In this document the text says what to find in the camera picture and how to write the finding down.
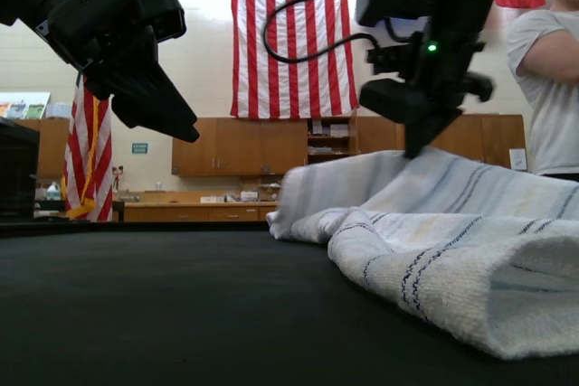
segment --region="person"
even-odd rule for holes
[[[508,67],[533,109],[532,172],[579,182],[579,0],[520,15]]]

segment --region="folded towel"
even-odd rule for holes
[[[296,168],[276,239],[329,243],[359,286],[502,359],[579,351],[579,184],[435,148]]]

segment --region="white t-shirt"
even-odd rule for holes
[[[579,173],[579,87],[516,73],[537,39],[561,29],[579,40],[579,12],[531,11],[508,29],[508,67],[533,108],[529,140],[532,172],[539,175]]]

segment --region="cable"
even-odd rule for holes
[[[372,43],[372,45],[374,45],[375,49],[377,49],[378,51],[380,50],[380,44],[378,44],[378,41],[376,40],[376,38],[374,36],[370,35],[369,33],[354,33],[353,35],[350,35],[347,38],[344,38],[338,42],[333,43],[332,45],[328,46],[327,48],[325,48],[321,52],[313,53],[313,54],[310,54],[308,56],[304,56],[301,58],[286,58],[284,56],[277,54],[271,48],[270,42],[268,41],[268,27],[270,26],[270,24],[273,21],[273,19],[275,18],[275,16],[277,14],[279,14],[281,11],[283,11],[284,9],[290,8],[295,4],[299,4],[301,2],[307,2],[307,1],[309,1],[309,0],[292,0],[291,2],[287,2],[285,5],[278,7],[268,17],[267,21],[265,22],[265,25],[263,26],[263,29],[261,31],[261,38],[263,39],[263,45],[265,46],[265,50],[268,52],[268,54],[273,59],[275,59],[276,61],[279,61],[279,62],[284,62],[284,63],[301,63],[301,62],[311,61],[312,59],[316,59],[319,56],[322,56],[328,52],[331,52],[332,50],[335,50],[336,47],[339,47],[342,44],[346,44],[347,42],[351,42],[354,40],[368,40],[369,42]]]
[[[410,41],[410,36],[398,36],[396,34],[396,32],[394,31],[394,28],[392,27],[392,20],[390,19],[390,17],[385,17],[384,21],[386,23],[386,31],[388,31],[388,34],[390,35],[390,38],[393,39],[393,41],[395,41],[395,42],[409,42]]]

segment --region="black table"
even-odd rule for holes
[[[493,359],[352,285],[325,247],[275,241],[266,230],[115,223],[0,229],[0,382],[579,382],[579,356]]]

